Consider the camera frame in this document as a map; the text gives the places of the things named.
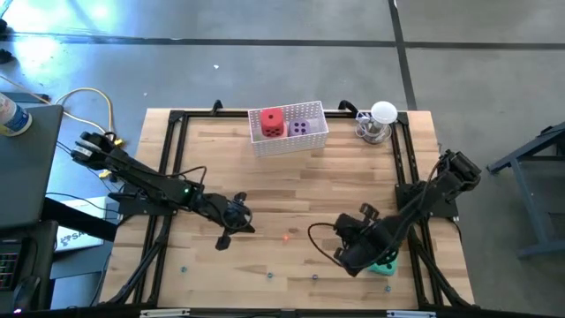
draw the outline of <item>plastic basket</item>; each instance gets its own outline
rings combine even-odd
[[[306,119],[311,133],[303,136],[270,139],[261,133],[260,113],[262,110],[281,109],[286,124],[293,119]],[[300,150],[324,148],[328,138],[328,124],[320,101],[248,110],[251,143],[256,156],[279,155]]]

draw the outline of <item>red die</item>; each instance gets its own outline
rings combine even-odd
[[[280,137],[284,133],[284,114],[281,109],[261,111],[261,131],[265,137]]]

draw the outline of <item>wooden table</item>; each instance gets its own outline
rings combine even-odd
[[[156,170],[169,112],[147,110],[141,132],[136,158]],[[427,111],[412,111],[409,119],[418,171],[420,178],[426,179],[438,158],[432,116]],[[353,131],[355,124],[349,119],[329,119],[325,148],[257,158],[246,118],[191,118],[181,170],[206,165],[207,192],[228,197],[247,192],[246,205],[254,213],[252,225],[257,231],[232,236],[230,248],[218,252],[215,241],[222,233],[220,227],[192,213],[175,216],[159,306],[416,308],[407,244],[401,248],[393,276],[364,270],[353,278],[318,253],[306,234],[311,223],[333,223],[340,213],[361,218],[358,210],[363,202],[374,205],[381,216],[397,213],[392,146],[390,142],[379,146],[364,143]],[[173,165],[178,129],[175,134],[169,168]],[[194,172],[187,177],[197,180],[200,174]],[[146,216],[135,216],[120,227],[102,300],[116,294],[138,265],[146,227]],[[472,302],[455,226],[432,219],[430,230],[438,266],[462,297]],[[316,228],[313,236],[330,254],[341,245],[329,228]],[[153,266],[148,271],[145,296],[153,281]],[[182,267],[188,270],[183,273]],[[423,277],[426,296],[432,299],[425,270]],[[391,292],[385,292],[386,286],[392,288]]]

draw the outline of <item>teal object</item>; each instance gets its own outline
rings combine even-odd
[[[369,267],[369,270],[384,276],[393,276],[396,272],[396,259],[388,264],[373,264]]]

